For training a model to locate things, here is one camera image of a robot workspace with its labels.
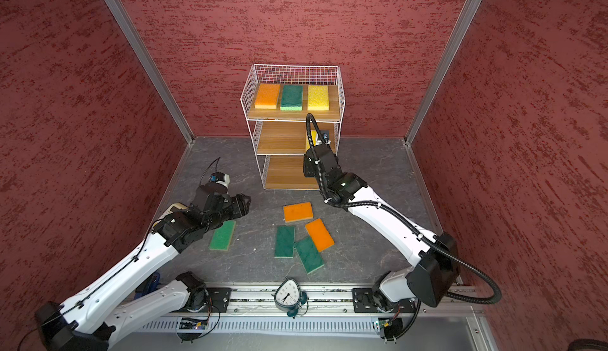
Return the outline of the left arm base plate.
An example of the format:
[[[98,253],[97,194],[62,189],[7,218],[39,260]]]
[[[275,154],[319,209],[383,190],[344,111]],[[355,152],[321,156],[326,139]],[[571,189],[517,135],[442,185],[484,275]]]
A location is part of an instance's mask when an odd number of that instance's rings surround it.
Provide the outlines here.
[[[191,313],[209,313],[212,309],[225,313],[230,303],[232,289],[207,287],[190,293],[183,309]]]

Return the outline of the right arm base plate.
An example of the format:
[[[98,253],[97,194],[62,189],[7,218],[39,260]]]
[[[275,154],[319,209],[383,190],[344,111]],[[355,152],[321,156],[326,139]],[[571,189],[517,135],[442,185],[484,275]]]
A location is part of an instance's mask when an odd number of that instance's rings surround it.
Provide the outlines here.
[[[357,314],[413,314],[416,301],[400,300],[398,303],[384,301],[378,302],[378,298],[371,288],[354,288],[351,290],[354,312]]]

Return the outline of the yellow sponge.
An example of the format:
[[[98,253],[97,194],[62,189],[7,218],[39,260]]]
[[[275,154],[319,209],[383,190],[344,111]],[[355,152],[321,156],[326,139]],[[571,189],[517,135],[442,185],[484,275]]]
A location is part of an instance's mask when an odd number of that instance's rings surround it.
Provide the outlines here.
[[[310,137],[313,145],[319,144],[318,132],[315,129],[312,129],[310,132]],[[308,141],[308,136],[305,136],[305,151],[307,152],[310,149],[310,142]]]
[[[307,87],[307,109],[309,111],[329,110],[329,87],[324,85],[309,85]]]

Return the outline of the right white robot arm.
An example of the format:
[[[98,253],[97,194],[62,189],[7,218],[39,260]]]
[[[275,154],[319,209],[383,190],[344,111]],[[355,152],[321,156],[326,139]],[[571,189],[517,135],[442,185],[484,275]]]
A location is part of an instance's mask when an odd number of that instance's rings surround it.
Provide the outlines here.
[[[328,145],[316,145],[303,157],[303,173],[314,178],[328,205],[348,211],[384,236],[405,257],[405,269],[385,273],[373,287],[375,305],[384,310],[400,300],[418,299],[435,308],[459,276],[454,261],[440,254],[425,240],[444,251],[456,252],[448,234],[436,235],[381,199],[358,175],[343,172]]]

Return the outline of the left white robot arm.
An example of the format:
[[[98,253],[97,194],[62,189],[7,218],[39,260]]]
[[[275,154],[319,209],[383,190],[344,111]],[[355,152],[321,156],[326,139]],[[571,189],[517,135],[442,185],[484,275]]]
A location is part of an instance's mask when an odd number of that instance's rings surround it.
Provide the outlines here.
[[[192,272],[131,302],[126,298],[147,278],[193,243],[226,222],[247,215],[251,198],[230,196],[228,182],[196,189],[190,205],[172,204],[142,242],[120,262],[63,303],[48,302],[35,314],[47,350],[108,350],[131,332],[172,311],[212,312],[206,283]]]

